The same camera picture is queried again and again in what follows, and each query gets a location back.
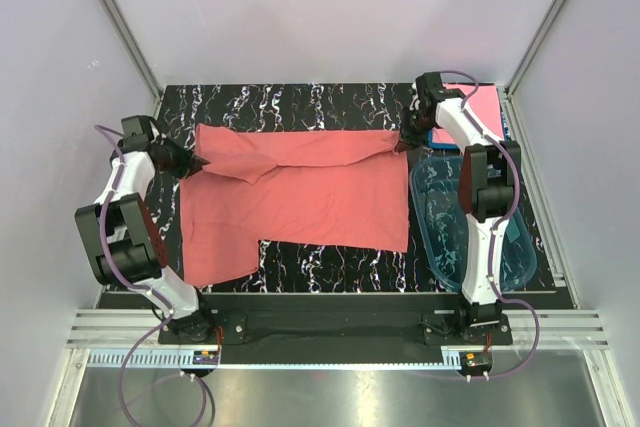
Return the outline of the coral red t shirt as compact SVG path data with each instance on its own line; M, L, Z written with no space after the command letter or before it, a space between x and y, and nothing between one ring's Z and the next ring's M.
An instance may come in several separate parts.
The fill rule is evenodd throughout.
M404 253L407 157L393 130L235 132L200 124L202 170L181 181L184 280L255 273L262 240Z

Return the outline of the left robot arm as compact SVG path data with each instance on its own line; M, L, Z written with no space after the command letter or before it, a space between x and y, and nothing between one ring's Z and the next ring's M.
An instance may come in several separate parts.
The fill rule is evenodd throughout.
M113 147L111 173L96 200L74 214L91 270L103 286L121 286L145 296L171 334L206 342L215 333L215 314L198 289L169 267L145 196L158 172L182 180L208 162L162 133L151 116L127 117L121 127L118 140L114 130L96 127Z

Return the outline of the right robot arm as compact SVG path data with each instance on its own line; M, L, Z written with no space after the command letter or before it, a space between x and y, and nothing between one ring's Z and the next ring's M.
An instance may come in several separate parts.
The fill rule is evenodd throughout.
M463 154L458 203L468 225L467 267L458 306L440 335L484 344L500 328L505 300L500 287L503 239L520 200L520 146L499 139L473 112L468 93L444 85L442 71L426 72L412 84L412 100L402 109L395 151L426 143L434 128L446 131Z

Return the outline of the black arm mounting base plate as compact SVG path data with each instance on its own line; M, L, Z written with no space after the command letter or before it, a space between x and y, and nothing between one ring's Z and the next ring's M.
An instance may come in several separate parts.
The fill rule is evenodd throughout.
M271 364L347 369L441 360L425 341L427 316L459 305L455 294L206 295L222 328L226 366Z

